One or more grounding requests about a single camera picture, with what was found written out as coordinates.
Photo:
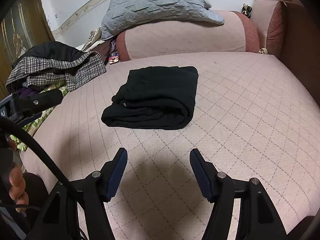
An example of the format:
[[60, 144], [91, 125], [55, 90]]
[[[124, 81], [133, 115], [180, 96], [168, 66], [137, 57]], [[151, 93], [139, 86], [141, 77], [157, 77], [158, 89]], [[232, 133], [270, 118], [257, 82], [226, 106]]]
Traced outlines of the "left hand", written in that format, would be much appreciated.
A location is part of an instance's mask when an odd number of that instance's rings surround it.
[[15, 201], [17, 205], [28, 205], [29, 197], [25, 191], [26, 184], [23, 178], [23, 172], [21, 167], [13, 162], [12, 169], [9, 173], [9, 182], [11, 188], [9, 190], [10, 198]]

